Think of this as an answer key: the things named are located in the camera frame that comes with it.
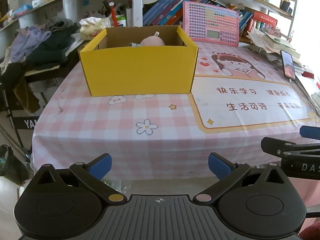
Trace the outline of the crumpled white bag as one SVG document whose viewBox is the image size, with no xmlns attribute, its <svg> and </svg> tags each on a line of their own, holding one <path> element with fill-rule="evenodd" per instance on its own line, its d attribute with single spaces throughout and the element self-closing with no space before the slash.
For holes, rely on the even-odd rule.
<svg viewBox="0 0 320 240">
<path fill-rule="evenodd" d="M 80 34 L 86 41 L 95 38 L 103 29 L 112 27 L 109 18 L 89 17 L 79 21 Z"/>
</svg>

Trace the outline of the red book box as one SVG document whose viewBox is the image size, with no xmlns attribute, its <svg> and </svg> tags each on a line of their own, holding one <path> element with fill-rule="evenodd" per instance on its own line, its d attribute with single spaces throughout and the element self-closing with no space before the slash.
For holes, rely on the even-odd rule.
<svg viewBox="0 0 320 240">
<path fill-rule="evenodd" d="M 249 24 L 247 25 L 248 32 L 252 32 L 253 28 L 258 29 L 259 31 L 264 31 L 264 29 L 275 29 L 277 26 L 277 20 L 272 18 L 271 16 L 259 12 L 253 11 L 253 15 L 249 20 Z"/>
</svg>

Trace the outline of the pink checkered tablecloth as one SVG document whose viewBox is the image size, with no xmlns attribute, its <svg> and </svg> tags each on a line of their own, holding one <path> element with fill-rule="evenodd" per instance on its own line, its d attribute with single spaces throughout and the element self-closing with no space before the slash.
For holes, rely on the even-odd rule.
<svg viewBox="0 0 320 240">
<path fill-rule="evenodd" d="M 190 94 L 92 97 L 81 64 L 61 83 L 33 133 L 33 165 L 67 168 L 108 153 L 109 178 L 207 177 L 212 152 L 249 165 L 274 162 L 260 142 L 309 143 L 319 117 L 295 83 L 245 47 L 198 43 Z"/>
</svg>

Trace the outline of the pink plush pig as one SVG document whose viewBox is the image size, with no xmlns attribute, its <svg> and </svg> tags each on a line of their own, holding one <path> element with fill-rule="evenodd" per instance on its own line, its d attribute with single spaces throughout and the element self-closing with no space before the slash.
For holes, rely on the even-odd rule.
<svg viewBox="0 0 320 240">
<path fill-rule="evenodd" d="M 164 46 L 165 43 L 159 37 L 159 32 L 156 31 L 152 36 L 148 36 L 147 38 L 143 39 L 139 45 L 144 47 L 159 47 Z"/>
</svg>

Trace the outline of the yellow cardboard box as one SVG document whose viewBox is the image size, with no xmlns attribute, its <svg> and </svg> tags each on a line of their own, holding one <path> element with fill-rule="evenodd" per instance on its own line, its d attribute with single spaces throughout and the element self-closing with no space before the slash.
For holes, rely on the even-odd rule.
<svg viewBox="0 0 320 240">
<path fill-rule="evenodd" d="M 163 28 L 159 47 L 129 47 L 152 36 L 143 27 L 103 29 L 81 51 L 91 96 L 189 94 L 199 49 L 180 26 Z"/>
</svg>

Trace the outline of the smartphone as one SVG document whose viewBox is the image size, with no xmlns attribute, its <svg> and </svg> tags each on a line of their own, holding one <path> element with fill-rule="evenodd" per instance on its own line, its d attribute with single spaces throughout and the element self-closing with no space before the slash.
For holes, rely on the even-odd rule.
<svg viewBox="0 0 320 240">
<path fill-rule="evenodd" d="M 295 67 L 293 64 L 293 59 L 291 54 L 283 50 L 280 51 L 280 54 L 281 54 L 281 59 L 283 63 L 284 77 L 289 80 L 295 81 L 296 79 Z"/>
</svg>

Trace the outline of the pink keyboard learning board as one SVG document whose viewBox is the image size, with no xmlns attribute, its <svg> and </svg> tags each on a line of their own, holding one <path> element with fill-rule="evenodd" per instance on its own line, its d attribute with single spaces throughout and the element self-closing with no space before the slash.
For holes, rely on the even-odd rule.
<svg viewBox="0 0 320 240">
<path fill-rule="evenodd" d="M 239 14 L 210 4 L 183 3 L 183 30 L 193 40 L 237 47 Z"/>
</svg>

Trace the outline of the stack of papers and books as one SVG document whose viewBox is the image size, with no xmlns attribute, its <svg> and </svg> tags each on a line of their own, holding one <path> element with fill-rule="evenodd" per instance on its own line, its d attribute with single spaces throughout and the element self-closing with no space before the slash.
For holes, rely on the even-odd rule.
<svg viewBox="0 0 320 240">
<path fill-rule="evenodd" d="M 296 84 L 311 101 L 316 112 L 319 113 L 319 76 L 299 60 L 299 54 L 292 48 L 291 44 L 287 40 L 262 33 L 257 29 L 254 29 L 246 37 L 275 66 L 282 66 L 282 52 L 289 53 L 292 56 Z"/>
</svg>

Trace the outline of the clear tape roll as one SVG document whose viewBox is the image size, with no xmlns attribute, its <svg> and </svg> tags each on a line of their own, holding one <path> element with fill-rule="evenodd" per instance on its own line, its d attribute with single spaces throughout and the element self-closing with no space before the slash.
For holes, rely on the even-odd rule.
<svg viewBox="0 0 320 240">
<path fill-rule="evenodd" d="M 140 44 L 138 44 L 138 43 L 130 43 L 129 44 L 129 47 L 140 47 L 141 45 Z"/>
</svg>

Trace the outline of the pile of clothes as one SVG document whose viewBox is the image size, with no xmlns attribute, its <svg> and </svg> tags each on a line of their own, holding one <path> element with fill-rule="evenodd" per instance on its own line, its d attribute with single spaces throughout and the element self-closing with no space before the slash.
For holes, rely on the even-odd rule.
<svg viewBox="0 0 320 240">
<path fill-rule="evenodd" d="M 70 67 L 79 61 L 74 48 L 81 41 L 80 24 L 64 17 L 55 17 L 44 27 L 33 25 L 20 29 L 1 62 L 1 86 L 12 90 L 28 113 L 37 112 L 41 107 L 39 99 L 27 84 L 25 73 Z"/>
</svg>

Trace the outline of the row of books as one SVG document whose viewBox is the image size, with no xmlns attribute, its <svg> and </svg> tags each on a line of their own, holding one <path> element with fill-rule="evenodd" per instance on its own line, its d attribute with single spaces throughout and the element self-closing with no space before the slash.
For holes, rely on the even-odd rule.
<svg viewBox="0 0 320 240">
<path fill-rule="evenodd" d="M 217 0 L 159 0 L 143 15 L 143 30 L 146 35 L 153 30 L 168 29 L 170 26 L 179 25 L 183 28 L 183 3 L 187 1 L 231 9 Z M 239 14 L 239 34 L 241 35 L 247 28 L 253 12 L 243 9 L 231 10 L 237 11 Z"/>
</svg>

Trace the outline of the black trash bag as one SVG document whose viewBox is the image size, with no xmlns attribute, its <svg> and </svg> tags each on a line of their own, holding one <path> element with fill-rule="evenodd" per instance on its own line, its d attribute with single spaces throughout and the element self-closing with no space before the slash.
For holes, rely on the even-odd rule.
<svg viewBox="0 0 320 240">
<path fill-rule="evenodd" d="M 12 181 L 23 181 L 29 176 L 26 166 L 7 145 L 1 145 L 1 176 Z"/>
</svg>

